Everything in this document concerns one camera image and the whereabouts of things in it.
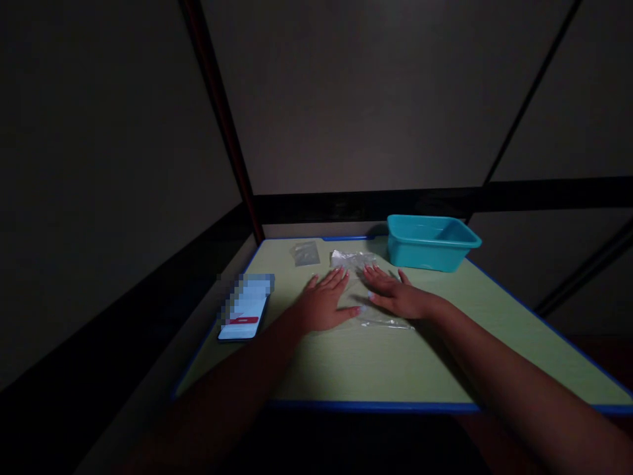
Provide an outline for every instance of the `light green tabletop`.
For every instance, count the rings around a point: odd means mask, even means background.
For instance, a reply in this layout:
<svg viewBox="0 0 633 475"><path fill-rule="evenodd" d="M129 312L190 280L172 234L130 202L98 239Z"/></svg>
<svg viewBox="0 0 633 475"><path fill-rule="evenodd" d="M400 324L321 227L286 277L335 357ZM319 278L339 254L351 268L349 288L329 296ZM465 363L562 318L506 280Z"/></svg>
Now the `light green tabletop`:
<svg viewBox="0 0 633 475"><path fill-rule="evenodd" d="M291 247L312 240L316 241L320 264L295 267ZM334 250L375 253L385 272L396 271L386 260L386 237L356 241L268 239L246 270L249 274L275 275L264 326L292 303L313 274L325 275L330 270ZM464 260L454 273L405 271L413 285L451 301L588 403L604 406L600 409L606 412L633 412L633 398L625 390L470 261ZM340 305L364 301L366 287L360 279L350 280ZM380 316L375 308L369 312L364 316ZM177 387L177 396L245 344L219 343L218 331L216 324ZM273 399L321 404L362 402L374 407L385 404L385 408L397 408L402 403L413 410L459 410L474 408L474 397L431 331L365 327L360 320L352 319L331 331L304 338Z"/></svg>

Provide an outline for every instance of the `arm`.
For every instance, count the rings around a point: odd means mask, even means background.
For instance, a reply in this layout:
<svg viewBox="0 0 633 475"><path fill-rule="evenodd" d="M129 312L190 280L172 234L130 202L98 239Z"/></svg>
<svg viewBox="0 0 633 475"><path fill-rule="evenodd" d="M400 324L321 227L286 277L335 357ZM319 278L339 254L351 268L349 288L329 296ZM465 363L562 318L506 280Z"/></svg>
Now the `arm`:
<svg viewBox="0 0 633 475"><path fill-rule="evenodd" d="M208 472L248 430L280 382L301 339L334 328L360 308L337 310L349 281L342 269L308 283L261 335L193 385L135 447L124 473Z"/></svg>
<svg viewBox="0 0 633 475"><path fill-rule="evenodd" d="M406 319L427 319L484 402L554 473L631 473L633 443L592 407L481 328L450 302L365 269L371 300Z"/></svg>

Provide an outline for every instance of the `phone screen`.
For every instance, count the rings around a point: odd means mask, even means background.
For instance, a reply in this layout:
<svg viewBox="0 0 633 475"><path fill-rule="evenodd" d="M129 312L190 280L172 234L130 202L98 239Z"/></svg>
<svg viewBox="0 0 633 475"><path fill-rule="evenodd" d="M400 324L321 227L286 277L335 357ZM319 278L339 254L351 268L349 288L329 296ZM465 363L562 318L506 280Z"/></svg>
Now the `phone screen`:
<svg viewBox="0 0 633 475"><path fill-rule="evenodd" d="M270 274L244 274L226 301L221 315L218 340L254 338L264 317L273 288Z"/></svg>

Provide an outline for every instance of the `wall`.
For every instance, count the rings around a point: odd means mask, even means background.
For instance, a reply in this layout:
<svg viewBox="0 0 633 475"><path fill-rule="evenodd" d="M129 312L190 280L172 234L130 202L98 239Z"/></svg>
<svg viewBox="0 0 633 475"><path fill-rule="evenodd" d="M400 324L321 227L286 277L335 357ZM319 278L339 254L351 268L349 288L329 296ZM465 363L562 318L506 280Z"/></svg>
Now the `wall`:
<svg viewBox="0 0 633 475"><path fill-rule="evenodd" d="M582 2L494 180L633 174L631 18L631 2Z"/></svg>
<svg viewBox="0 0 633 475"><path fill-rule="evenodd" d="M203 2L253 192L480 185L570 4Z"/></svg>
<svg viewBox="0 0 633 475"><path fill-rule="evenodd" d="M629 249L564 302L549 320L568 334L633 337L631 269L633 250Z"/></svg>
<svg viewBox="0 0 633 475"><path fill-rule="evenodd" d="M477 213L469 223L483 245L468 255L534 309L633 217L633 210Z"/></svg>
<svg viewBox="0 0 633 475"><path fill-rule="evenodd" d="M240 203L177 2L8 10L0 389Z"/></svg>

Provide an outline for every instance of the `turquoise plastic basin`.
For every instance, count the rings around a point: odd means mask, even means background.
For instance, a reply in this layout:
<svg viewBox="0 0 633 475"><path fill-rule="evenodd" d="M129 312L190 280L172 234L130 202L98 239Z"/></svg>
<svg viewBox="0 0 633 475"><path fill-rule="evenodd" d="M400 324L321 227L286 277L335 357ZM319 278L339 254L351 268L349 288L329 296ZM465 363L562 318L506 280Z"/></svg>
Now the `turquoise plastic basin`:
<svg viewBox="0 0 633 475"><path fill-rule="evenodd" d="M455 272L481 239L468 226L445 216L392 214L389 226L389 260L397 267Z"/></svg>

